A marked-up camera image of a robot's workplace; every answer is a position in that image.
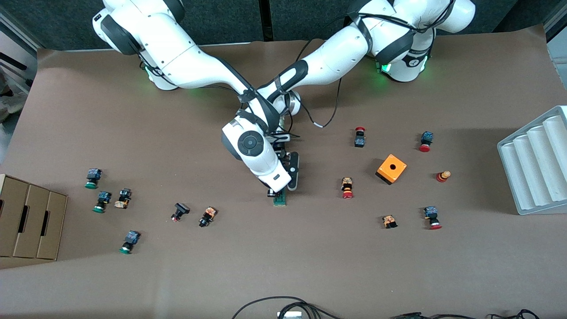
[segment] black plastic part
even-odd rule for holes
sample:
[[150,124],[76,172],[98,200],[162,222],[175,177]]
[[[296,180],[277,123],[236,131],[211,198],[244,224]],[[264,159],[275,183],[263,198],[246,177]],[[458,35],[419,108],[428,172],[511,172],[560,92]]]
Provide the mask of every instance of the black plastic part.
[[209,214],[204,214],[203,218],[199,220],[199,227],[209,226],[210,222],[213,221]]
[[299,173],[299,153],[291,152],[289,154],[289,167],[287,172],[291,176],[291,182],[287,184],[287,188],[290,190],[294,190],[297,187],[297,174]]
[[426,56],[427,56],[426,54],[424,54],[424,55],[422,55],[422,56],[419,56],[419,57],[412,57],[412,56],[410,56],[410,55],[406,55],[406,56],[405,56],[403,59],[401,59],[401,60],[405,62],[406,66],[407,66],[408,68],[415,68],[415,67],[417,67],[417,66],[421,63],[421,61],[423,61],[423,60],[425,59]]
[[[224,66],[232,73],[234,76],[246,86],[249,90],[255,90],[252,85],[246,81],[246,79],[236,71],[232,65],[228,64],[225,60],[221,58],[216,58],[219,60]],[[268,125],[268,129],[270,132],[275,132],[278,126],[280,126],[280,114],[276,111],[276,109],[269,103],[263,96],[258,94],[257,96],[260,105],[262,106],[262,111],[264,111],[264,115],[266,116],[266,120],[268,121],[266,124]]]
[[180,23],[183,18],[185,18],[185,8],[183,4],[179,0],[163,0],[166,6],[171,11],[171,14],[174,15],[175,21]]
[[392,42],[386,46],[382,51],[378,52],[375,56],[376,61],[381,65],[387,65],[392,62],[392,60],[412,48],[413,35],[416,34],[414,30],[408,30],[408,32],[399,37],[396,41]]
[[378,174],[378,172],[376,172],[376,176],[378,176],[381,180],[383,180],[386,184],[391,185],[392,183],[390,181],[388,181],[384,176]]
[[256,131],[246,131],[238,138],[238,150],[246,155],[256,157],[264,151],[264,139]]
[[116,48],[120,50],[120,53],[132,56],[142,50],[142,47],[140,47],[132,34],[116,23],[110,15],[104,17],[100,23],[100,28],[110,41],[114,43]]
[[[289,81],[282,84],[282,90],[284,91],[289,91],[292,86],[294,86],[295,84],[297,84],[299,81],[303,80],[307,76],[307,73],[309,71],[309,65],[305,60],[296,61],[292,65],[288,66],[285,70],[283,70],[280,74],[278,74],[278,76],[285,74],[287,71],[291,69],[295,69],[295,74],[291,77],[291,79],[289,79]],[[262,89],[270,84],[271,82],[269,82],[267,85],[260,86],[259,88]],[[274,93],[270,94],[270,96],[268,97],[268,101],[270,103],[274,103],[274,101],[279,95],[280,92],[275,91]]]
[[239,161],[242,160],[242,157],[240,157],[240,154],[238,154],[236,149],[234,149],[234,147],[232,146],[232,144],[229,141],[229,138],[226,137],[224,132],[221,132],[221,142],[222,142],[222,145],[224,145],[225,148],[227,150],[229,150],[229,152],[232,154],[232,156],[234,156],[234,158],[238,159]]

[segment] orange box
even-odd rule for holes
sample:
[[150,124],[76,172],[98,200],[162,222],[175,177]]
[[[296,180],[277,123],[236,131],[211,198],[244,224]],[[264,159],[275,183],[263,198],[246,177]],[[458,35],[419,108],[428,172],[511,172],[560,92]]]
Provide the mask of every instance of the orange box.
[[407,165],[404,162],[390,154],[376,171],[376,176],[381,178],[388,185],[391,185],[400,178],[400,175],[406,167]]

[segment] red cap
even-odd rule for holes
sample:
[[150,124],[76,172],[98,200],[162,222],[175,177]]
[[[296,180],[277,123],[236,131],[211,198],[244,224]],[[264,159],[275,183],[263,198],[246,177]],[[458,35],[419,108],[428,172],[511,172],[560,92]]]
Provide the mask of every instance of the red cap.
[[441,173],[437,174],[436,179],[437,179],[437,182],[440,182],[440,183],[445,183],[445,182],[447,182],[446,179],[442,179],[442,178],[441,178]]
[[427,152],[429,152],[429,150],[430,150],[429,145],[427,145],[427,144],[421,144],[421,146],[420,146],[420,151],[422,151],[422,152],[424,152],[424,153],[427,153]]

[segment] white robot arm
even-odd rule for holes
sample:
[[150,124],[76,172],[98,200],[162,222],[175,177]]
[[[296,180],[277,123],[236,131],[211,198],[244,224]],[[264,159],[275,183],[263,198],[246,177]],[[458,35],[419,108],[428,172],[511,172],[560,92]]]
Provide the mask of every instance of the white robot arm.
[[248,107],[223,127],[223,144],[275,192],[291,181],[266,139],[277,130],[280,113],[232,66],[195,44],[179,25],[184,15],[179,0],[104,0],[104,4],[105,9],[92,19],[96,33],[115,50],[139,55],[158,88],[230,85]]
[[470,0],[396,0],[393,6],[387,0],[356,0],[349,6],[352,23],[259,87],[258,92],[278,112],[295,105],[291,110],[295,115],[300,103],[297,93],[289,94],[293,88],[332,83],[366,54],[375,57],[391,78],[411,81],[426,62],[435,29],[459,32],[470,24],[474,14],[475,5]]

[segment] green led light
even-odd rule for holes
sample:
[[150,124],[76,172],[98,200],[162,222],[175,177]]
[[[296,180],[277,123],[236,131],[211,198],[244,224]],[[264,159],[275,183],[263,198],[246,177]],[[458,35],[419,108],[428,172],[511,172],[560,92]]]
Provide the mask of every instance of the green led light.
[[423,63],[423,65],[421,66],[420,72],[423,72],[423,70],[425,70],[425,62],[427,62],[427,56],[425,56],[424,63]]

